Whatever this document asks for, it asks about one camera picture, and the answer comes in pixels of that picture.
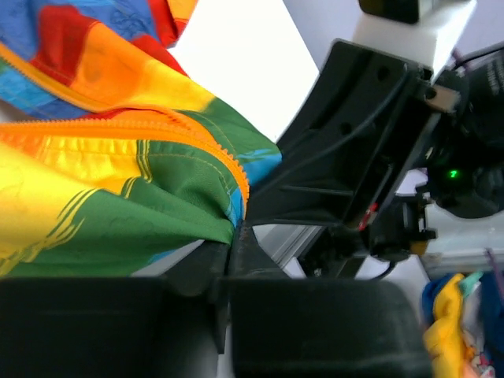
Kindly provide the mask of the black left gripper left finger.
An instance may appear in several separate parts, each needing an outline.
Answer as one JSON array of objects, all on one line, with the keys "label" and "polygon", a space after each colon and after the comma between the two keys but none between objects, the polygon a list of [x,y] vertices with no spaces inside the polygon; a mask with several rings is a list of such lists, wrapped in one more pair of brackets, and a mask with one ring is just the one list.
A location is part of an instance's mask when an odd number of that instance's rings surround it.
[{"label": "black left gripper left finger", "polygon": [[1,282],[4,377],[215,377],[228,246],[196,242],[131,277]]}]

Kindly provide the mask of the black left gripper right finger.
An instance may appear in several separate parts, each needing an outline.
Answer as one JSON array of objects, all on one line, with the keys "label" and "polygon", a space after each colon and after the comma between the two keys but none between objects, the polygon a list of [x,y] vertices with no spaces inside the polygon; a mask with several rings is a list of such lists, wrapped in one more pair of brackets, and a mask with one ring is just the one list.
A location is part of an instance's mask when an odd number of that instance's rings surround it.
[{"label": "black left gripper right finger", "polygon": [[293,279],[242,225],[223,285],[237,377],[430,377],[403,291],[386,280]]}]

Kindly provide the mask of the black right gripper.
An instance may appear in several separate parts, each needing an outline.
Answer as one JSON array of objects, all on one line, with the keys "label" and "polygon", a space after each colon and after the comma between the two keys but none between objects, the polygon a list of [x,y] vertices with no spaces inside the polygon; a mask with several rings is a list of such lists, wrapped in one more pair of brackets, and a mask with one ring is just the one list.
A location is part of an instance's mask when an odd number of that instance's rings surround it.
[{"label": "black right gripper", "polygon": [[434,229],[424,195],[400,195],[411,169],[447,159],[445,138],[460,113],[461,79],[433,79],[404,57],[336,41],[311,93],[277,145],[281,162],[250,193],[246,272],[278,276],[254,227],[313,226],[328,247],[299,249],[311,272],[331,273],[367,253],[397,264],[422,255]]}]

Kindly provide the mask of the rainbow striped kids jacket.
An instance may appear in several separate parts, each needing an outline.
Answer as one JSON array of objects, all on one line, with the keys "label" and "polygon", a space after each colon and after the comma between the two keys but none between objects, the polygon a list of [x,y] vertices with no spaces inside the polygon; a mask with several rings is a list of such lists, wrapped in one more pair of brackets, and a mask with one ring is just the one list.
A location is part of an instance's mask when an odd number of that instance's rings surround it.
[{"label": "rainbow striped kids jacket", "polygon": [[169,53],[193,1],[4,1],[1,274],[129,276],[229,244],[274,142]]}]

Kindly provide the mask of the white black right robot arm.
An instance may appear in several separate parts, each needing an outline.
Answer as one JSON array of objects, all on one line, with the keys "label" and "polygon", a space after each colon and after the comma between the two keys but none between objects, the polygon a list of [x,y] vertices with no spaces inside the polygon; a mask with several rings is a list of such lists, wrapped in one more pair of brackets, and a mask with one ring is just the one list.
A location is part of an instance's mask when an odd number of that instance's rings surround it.
[{"label": "white black right robot arm", "polygon": [[408,58],[339,40],[278,140],[281,162],[250,193],[233,268],[271,269],[254,227],[316,226],[299,250],[309,274],[369,254],[393,269],[436,237],[426,208],[461,219],[503,209],[499,48],[439,76]]}]

